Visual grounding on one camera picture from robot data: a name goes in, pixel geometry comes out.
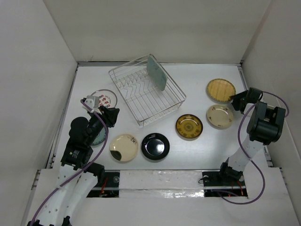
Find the white plate with red characters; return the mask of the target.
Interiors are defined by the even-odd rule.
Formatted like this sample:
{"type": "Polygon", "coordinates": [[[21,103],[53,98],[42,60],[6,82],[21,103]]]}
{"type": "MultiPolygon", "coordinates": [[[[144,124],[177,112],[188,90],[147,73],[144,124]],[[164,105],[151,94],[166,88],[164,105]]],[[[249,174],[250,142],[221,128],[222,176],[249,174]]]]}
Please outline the white plate with red characters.
{"type": "Polygon", "coordinates": [[[99,106],[107,108],[114,108],[117,106],[117,95],[109,89],[100,89],[91,94],[92,96],[99,97],[99,106]]]}

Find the bamboo pattern round plate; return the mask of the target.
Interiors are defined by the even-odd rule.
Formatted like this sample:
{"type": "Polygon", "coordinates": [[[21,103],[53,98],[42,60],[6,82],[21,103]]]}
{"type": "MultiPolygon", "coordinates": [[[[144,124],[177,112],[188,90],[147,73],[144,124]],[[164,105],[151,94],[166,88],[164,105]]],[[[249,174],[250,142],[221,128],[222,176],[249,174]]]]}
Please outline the bamboo pattern round plate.
{"type": "Polygon", "coordinates": [[[229,102],[236,95],[235,86],[228,80],[217,78],[209,81],[206,87],[207,94],[217,102],[229,102]]]}

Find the cream plate with brown flowers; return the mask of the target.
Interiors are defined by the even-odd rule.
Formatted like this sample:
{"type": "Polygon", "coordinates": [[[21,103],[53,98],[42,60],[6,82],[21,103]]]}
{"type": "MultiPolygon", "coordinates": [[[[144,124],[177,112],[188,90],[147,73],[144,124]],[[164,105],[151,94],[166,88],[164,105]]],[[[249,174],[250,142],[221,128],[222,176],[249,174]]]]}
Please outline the cream plate with brown flowers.
{"type": "Polygon", "coordinates": [[[226,105],[220,104],[210,106],[206,117],[213,126],[221,129],[229,128],[234,121],[233,112],[226,105]]]}

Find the glossy black plate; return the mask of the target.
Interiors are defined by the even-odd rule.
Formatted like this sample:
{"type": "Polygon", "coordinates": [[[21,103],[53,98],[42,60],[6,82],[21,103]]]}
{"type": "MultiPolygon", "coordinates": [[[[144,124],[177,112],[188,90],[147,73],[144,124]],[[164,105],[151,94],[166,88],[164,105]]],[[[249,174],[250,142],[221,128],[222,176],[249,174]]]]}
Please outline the glossy black plate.
{"type": "Polygon", "coordinates": [[[163,134],[151,133],[143,138],[141,151],[147,159],[160,161],[169,154],[170,143],[163,134]]]}

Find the yellow brown patterned plate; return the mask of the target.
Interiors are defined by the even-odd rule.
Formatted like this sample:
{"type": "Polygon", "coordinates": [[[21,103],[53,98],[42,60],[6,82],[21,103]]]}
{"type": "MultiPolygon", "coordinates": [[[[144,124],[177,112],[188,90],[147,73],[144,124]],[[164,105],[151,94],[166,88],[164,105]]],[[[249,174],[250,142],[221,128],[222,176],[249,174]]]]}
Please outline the yellow brown patterned plate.
{"type": "Polygon", "coordinates": [[[175,123],[176,132],[185,139],[193,140],[203,132],[204,126],[200,118],[193,114],[181,115],[175,123]]]}

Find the light green rectangular tray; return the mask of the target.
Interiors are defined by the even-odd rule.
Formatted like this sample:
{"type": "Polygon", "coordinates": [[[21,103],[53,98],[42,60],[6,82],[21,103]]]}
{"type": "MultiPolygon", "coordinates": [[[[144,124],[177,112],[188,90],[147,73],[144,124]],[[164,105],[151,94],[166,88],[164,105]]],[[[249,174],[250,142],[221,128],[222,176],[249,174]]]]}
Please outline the light green rectangular tray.
{"type": "Polygon", "coordinates": [[[149,56],[147,60],[146,70],[152,81],[157,85],[160,91],[164,91],[167,83],[167,76],[158,63],[149,56]]]}

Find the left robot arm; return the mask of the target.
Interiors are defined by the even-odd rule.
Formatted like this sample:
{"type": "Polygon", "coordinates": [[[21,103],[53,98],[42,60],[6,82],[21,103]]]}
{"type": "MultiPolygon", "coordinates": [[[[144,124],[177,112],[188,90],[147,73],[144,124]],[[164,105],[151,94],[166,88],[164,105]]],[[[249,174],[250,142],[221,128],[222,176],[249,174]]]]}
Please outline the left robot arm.
{"type": "Polygon", "coordinates": [[[104,183],[104,166],[91,158],[91,145],[101,130],[107,132],[114,127],[119,109],[101,106],[99,110],[97,112],[89,108],[90,119],[77,117],[71,122],[55,188],[36,210],[28,225],[72,225],[72,218],[91,189],[104,183]]]}

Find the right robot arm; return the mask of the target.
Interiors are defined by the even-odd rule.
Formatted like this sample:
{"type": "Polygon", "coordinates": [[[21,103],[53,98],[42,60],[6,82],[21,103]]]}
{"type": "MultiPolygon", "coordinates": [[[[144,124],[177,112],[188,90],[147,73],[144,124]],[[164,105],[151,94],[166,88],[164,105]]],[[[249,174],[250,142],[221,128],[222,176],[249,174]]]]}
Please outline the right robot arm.
{"type": "Polygon", "coordinates": [[[249,113],[251,117],[246,128],[248,136],[244,141],[240,139],[243,122],[238,128],[238,150],[222,163],[217,179],[222,185],[238,181],[249,162],[265,145],[275,143],[282,134],[284,119],[288,109],[270,107],[261,99],[265,92],[256,88],[249,88],[244,92],[232,95],[232,106],[240,111],[245,119],[249,113]]]}

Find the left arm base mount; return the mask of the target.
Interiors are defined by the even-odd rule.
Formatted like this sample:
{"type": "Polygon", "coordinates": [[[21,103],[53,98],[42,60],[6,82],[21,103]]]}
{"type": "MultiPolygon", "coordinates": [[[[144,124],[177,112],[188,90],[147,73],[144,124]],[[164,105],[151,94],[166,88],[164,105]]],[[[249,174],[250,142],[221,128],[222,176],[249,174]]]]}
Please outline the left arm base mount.
{"type": "Polygon", "coordinates": [[[119,182],[119,170],[106,170],[101,182],[88,193],[87,198],[118,198],[119,182]]]}

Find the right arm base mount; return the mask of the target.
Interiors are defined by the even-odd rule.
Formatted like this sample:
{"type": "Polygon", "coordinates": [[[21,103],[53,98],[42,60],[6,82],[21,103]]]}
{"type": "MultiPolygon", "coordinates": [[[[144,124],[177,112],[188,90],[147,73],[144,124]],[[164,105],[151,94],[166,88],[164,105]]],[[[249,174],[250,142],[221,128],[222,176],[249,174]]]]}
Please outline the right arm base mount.
{"type": "Polygon", "coordinates": [[[203,171],[198,183],[205,197],[247,197],[245,181],[222,179],[218,171],[203,171]]]}

